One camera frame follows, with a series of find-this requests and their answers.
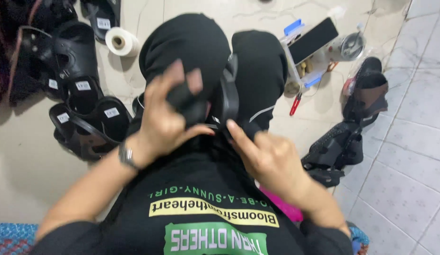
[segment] hand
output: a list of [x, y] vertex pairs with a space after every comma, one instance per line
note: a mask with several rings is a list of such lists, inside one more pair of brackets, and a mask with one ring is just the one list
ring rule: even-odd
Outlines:
[[[185, 119], [175, 112], [174, 108], [166, 101], [166, 95], [176, 85], [187, 79], [190, 91], [193, 94], [203, 89], [201, 71], [195, 69], [184, 75], [182, 61], [176, 60], [161, 76], [155, 77], [146, 88], [144, 94], [144, 113], [141, 129], [135, 135], [134, 148], [143, 158], [167, 155], [178, 148], [187, 140], [201, 134], [215, 134], [205, 125], [198, 124], [188, 130], [185, 129]], [[137, 162], [146, 159], [136, 158]]]
[[313, 180], [302, 167], [294, 143], [268, 132], [258, 132], [253, 143], [234, 121], [228, 120], [227, 126], [247, 172], [285, 202], [298, 204]]

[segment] red scissors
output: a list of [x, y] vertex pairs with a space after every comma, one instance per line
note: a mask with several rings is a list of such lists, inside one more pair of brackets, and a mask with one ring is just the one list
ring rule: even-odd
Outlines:
[[291, 111], [289, 112], [290, 116], [294, 115], [294, 113], [296, 112], [297, 106], [299, 106], [301, 99], [302, 99], [302, 92], [299, 92], [297, 94], [296, 98], [294, 99], [293, 107], [291, 108]]

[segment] spool of white thread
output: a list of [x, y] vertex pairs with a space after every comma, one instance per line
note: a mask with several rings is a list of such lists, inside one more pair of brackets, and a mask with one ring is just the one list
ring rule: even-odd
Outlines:
[[134, 57], [140, 52], [138, 39], [119, 27], [114, 27], [107, 32], [105, 42], [110, 51], [120, 57]]

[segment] size label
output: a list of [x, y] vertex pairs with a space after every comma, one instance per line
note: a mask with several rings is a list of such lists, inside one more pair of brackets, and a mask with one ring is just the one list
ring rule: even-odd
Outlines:
[[63, 113], [61, 115], [58, 115], [57, 118], [61, 124], [69, 121], [69, 115], [67, 113]]
[[110, 20], [109, 19], [97, 18], [97, 26], [100, 29], [109, 30], [111, 28]]
[[58, 89], [58, 82], [52, 79], [48, 79], [48, 86], [52, 89]]
[[76, 82], [75, 85], [78, 90], [91, 90], [91, 87], [89, 86], [89, 82], [87, 81]]
[[116, 107], [108, 109], [108, 110], [104, 111], [104, 113], [108, 118], [119, 115], [119, 111], [116, 109]]

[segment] beige floor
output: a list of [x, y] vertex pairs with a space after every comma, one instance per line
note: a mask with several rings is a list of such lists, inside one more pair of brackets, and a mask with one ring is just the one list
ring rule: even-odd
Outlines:
[[[277, 37], [301, 18], [316, 25], [334, 14], [340, 34], [366, 25], [368, 45], [389, 53], [404, 20], [409, 0], [123, 0], [122, 27], [143, 43], [163, 21], [185, 12], [202, 12], [223, 28], [230, 39], [235, 31], [267, 30]], [[106, 94], [119, 97], [130, 108], [146, 84], [136, 59], [120, 59], [97, 43], [98, 68]], [[311, 143], [342, 120], [340, 90], [352, 63], [341, 63], [302, 98], [289, 117], [292, 98], [281, 97], [271, 131], [290, 137], [301, 155]], [[0, 107], [0, 222], [37, 223], [68, 186], [85, 173], [86, 163], [64, 151], [53, 138], [48, 109], [55, 102], [36, 97], [9, 109]]]

